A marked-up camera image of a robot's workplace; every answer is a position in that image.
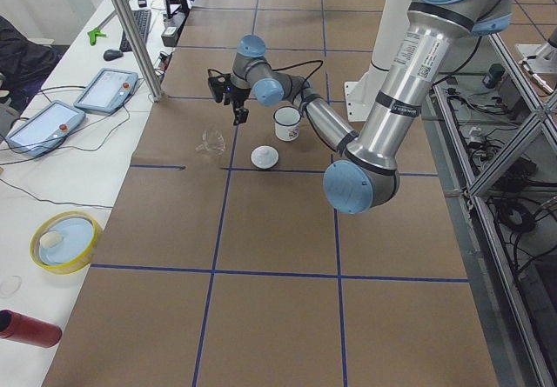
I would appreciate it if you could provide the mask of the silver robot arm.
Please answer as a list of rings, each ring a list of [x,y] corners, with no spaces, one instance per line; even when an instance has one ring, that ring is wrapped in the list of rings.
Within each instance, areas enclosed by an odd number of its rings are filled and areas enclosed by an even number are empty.
[[[346,214],[366,212],[396,195],[395,155],[451,45],[462,37],[504,30],[511,1],[412,0],[409,27],[361,131],[332,110],[303,77],[273,69],[265,59],[265,42],[255,35],[242,37],[224,88],[213,97],[232,106],[236,124],[247,119],[244,103],[249,96],[264,106],[291,103],[341,157],[325,170],[323,187],[330,205]]]

